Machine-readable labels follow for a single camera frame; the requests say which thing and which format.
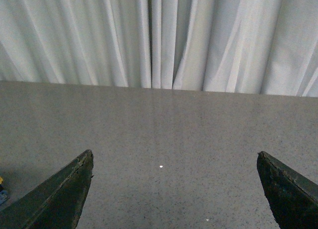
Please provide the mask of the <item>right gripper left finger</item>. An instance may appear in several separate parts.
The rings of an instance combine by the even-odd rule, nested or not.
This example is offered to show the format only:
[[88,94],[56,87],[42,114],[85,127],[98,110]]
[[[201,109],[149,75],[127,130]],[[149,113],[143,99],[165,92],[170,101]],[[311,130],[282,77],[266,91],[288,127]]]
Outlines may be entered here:
[[2,229],[75,229],[91,185],[93,153],[86,150],[0,213]]

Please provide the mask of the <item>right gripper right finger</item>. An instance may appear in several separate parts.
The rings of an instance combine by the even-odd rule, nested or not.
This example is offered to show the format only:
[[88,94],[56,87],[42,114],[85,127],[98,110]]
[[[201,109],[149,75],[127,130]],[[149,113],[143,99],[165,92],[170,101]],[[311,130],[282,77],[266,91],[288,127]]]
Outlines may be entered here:
[[318,227],[318,185],[267,152],[257,157],[264,195],[281,229]]

